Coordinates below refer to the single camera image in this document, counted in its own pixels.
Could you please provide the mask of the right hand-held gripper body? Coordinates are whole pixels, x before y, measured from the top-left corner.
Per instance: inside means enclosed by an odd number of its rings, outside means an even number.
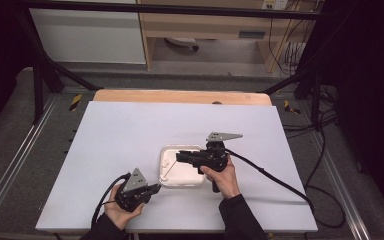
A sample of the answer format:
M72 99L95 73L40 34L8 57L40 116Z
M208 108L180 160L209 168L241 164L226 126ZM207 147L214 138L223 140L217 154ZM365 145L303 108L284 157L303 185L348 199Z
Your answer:
M211 132L206 138L206 149L201 151L201 159L197 168L206 166L216 172L221 172L227 166L227 153L224 142L227 140L241 138L242 134Z

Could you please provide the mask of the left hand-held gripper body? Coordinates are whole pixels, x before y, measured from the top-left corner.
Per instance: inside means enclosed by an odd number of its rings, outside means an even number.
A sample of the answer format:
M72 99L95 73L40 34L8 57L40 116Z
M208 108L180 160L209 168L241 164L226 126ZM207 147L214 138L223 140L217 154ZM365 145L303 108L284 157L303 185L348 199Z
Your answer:
M148 203L151 198L148 183L138 168L135 168L128 179L116 192L115 201L118 206L133 212L140 204Z

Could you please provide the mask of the square white tray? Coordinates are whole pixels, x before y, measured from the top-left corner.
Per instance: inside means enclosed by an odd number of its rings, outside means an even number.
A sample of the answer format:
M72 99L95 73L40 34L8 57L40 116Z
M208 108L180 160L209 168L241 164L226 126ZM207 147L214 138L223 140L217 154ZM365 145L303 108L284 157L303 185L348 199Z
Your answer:
M198 173L198 170L191 164L177 162L171 172L167 176L167 181L162 181L161 176L164 175L176 161L176 153L180 150L199 151L199 145L167 145L160 152L159 165L159 181L168 188L189 188L198 187L205 181L205 176ZM162 167L162 162L169 162L167 167Z

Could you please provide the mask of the person's right hand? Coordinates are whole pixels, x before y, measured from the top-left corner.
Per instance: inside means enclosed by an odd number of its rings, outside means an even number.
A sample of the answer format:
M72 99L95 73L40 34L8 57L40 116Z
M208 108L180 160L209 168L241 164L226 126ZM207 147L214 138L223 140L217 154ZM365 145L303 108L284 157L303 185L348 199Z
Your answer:
M201 166L200 170L207 176L209 181L217 185L224 198L230 199L241 194L236 178L235 166L231 159L228 159L225 169L221 172L217 172L207 166Z

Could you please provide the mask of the person's left hand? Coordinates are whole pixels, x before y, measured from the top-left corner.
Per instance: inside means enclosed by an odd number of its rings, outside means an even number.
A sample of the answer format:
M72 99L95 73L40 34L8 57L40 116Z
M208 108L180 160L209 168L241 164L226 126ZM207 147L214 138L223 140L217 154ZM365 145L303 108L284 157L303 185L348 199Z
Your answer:
M145 204L141 203L133 212L121 209L115 202L115 196L119 187L120 185L117 184L111 189L110 197L104 206L104 212L117 228L123 230L128 225L130 220L142 213Z

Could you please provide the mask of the wooden table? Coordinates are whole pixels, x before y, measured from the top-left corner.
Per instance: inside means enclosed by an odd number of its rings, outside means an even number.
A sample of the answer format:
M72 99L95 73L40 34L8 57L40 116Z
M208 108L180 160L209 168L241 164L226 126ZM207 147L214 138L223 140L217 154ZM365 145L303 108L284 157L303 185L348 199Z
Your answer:
M271 106L267 94L217 91L101 89L93 98L105 102L189 103Z

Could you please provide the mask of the yellow black hazard tape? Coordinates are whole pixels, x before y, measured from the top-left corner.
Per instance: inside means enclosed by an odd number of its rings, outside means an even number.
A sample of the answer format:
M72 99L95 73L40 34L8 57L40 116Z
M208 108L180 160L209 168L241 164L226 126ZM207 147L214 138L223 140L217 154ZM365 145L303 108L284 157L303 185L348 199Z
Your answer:
M76 96L72 100L72 103L70 104L69 111L76 110L81 98L82 98L82 94L76 94Z
M292 108L289 101L287 100L284 100L284 110L286 112L292 112L294 114L301 114L301 111L299 109Z

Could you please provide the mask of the office chair base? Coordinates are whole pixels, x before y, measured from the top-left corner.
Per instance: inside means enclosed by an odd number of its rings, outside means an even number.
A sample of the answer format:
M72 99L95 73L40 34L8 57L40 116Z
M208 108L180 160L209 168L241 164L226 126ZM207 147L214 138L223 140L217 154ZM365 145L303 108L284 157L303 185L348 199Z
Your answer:
M193 51L199 50L199 46L194 38L166 38L166 41L177 46L191 48Z

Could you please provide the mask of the light wooden desk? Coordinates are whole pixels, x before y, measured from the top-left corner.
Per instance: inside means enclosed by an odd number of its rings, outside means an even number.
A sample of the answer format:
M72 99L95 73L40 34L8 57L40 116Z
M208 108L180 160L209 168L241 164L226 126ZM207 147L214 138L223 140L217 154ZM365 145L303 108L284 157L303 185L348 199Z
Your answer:
M139 4L262 9L263 0L136 0ZM288 0L284 10L318 12L322 0ZM258 19L223 16L139 15L145 59L152 65L154 44L158 38L248 39L254 40L268 72L273 72L287 42L306 42L310 24L302 29L291 19Z

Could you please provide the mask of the white cabinet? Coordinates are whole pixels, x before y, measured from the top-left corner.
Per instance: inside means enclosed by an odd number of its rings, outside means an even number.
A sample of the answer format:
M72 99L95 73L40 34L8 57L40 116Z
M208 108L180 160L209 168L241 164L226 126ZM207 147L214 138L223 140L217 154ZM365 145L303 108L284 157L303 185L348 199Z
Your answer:
M146 62L134 13L31 9L46 53L58 62Z

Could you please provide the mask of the aluminium floor rail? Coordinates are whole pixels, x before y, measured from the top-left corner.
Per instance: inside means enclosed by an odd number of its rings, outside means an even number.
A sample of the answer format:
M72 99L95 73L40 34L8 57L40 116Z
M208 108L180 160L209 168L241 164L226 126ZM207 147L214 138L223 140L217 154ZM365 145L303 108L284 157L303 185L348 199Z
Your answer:
M11 185L13 184L15 178L17 177L20 169L22 168L26 158L28 157L31 149L33 148L37 138L42 132L45 124L47 123L54 107L56 101L59 98L59 94L52 94L46 101L44 107L44 113L39 118L38 122L33 124L29 129L27 136L24 138L21 146L18 148L16 154L12 158L9 166L4 172L3 176L0 179L0 206L8 193Z
M354 200L352 199L343 178L336 168L328 148L324 146L325 140L323 139L322 134L320 132L313 132L312 136L318 150L321 153L321 162L335 195L343 207L348 226L354 236L354 239L370 240L370 234L358 212Z

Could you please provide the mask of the black metal frame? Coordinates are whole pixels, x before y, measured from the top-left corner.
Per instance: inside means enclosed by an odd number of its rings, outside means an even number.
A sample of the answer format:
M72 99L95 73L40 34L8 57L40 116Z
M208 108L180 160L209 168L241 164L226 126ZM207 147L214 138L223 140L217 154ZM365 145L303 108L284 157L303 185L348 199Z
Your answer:
M41 100L41 80L44 80L52 92L61 92L64 85L57 73L68 77L88 90L100 90L99 86L87 82L68 69L57 64L45 52L34 24L27 20L28 11L33 9L74 10L95 12L122 12L122 13L146 13L165 15L187 16L223 16L240 18L267 18L267 19L298 19L298 20L330 20L335 15L317 12L299 12L286 10L251 10L244 8L180 6L160 4L129 4L129 3L105 3L105 2L79 2L79 1L51 1L51 0L15 0L13 10L16 19L28 38L29 45L33 49L36 64L34 70L35 83L35 121L38 121L43 113Z

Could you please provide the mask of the white wall power outlet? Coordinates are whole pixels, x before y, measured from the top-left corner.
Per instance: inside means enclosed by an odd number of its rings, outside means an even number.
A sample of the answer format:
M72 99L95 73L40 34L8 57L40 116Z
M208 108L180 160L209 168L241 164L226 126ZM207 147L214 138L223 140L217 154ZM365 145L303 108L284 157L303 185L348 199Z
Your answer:
M262 9L266 10L284 10L288 0L263 0Z

